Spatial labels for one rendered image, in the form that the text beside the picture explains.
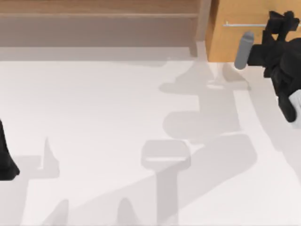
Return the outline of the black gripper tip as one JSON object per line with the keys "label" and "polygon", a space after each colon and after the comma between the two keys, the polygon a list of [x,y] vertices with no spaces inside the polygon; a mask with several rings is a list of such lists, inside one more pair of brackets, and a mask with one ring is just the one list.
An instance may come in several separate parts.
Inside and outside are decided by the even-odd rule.
{"label": "black gripper tip", "polygon": [[20,169],[9,153],[3,124],[0,120],[0,181],[11,181],[19,174]]}

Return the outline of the wooden cupboard door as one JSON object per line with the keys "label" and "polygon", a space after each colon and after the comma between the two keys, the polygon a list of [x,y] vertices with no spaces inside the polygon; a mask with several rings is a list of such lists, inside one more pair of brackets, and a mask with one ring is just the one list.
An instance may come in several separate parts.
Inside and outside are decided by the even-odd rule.
{"label": "wooden cupboard door", "polygon": [[209,62],[234,62],[242,35],[254,33],[254,43],[261,43],[265,27],[223,27],[231,24],[265,24],[269,11],[283,14],[293,11],[300,26],[289,32],[286,40],[301,37],[301,0],[212,0],[206,31],[206,52]]}

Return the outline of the pale grey rounded box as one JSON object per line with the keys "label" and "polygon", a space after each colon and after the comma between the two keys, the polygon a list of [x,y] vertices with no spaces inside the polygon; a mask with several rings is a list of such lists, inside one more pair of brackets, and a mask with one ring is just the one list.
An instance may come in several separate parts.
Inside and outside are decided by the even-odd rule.
{"label": "pale grey rounded box", "polygon": [[238,51],[234,61],[234,66],[237,70],[243,70],[247,61],[254,43],[254,33],[251,31],[245,32],[239,42]]}

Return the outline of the wooden open shelf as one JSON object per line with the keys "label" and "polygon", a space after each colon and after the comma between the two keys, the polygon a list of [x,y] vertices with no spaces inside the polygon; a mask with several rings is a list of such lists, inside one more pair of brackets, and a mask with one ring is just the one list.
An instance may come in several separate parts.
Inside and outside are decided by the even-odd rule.
{"label": "wooden open shelf", "polygon": [[185,59],[205,39],[212,0],[0,0],[6,59]]}

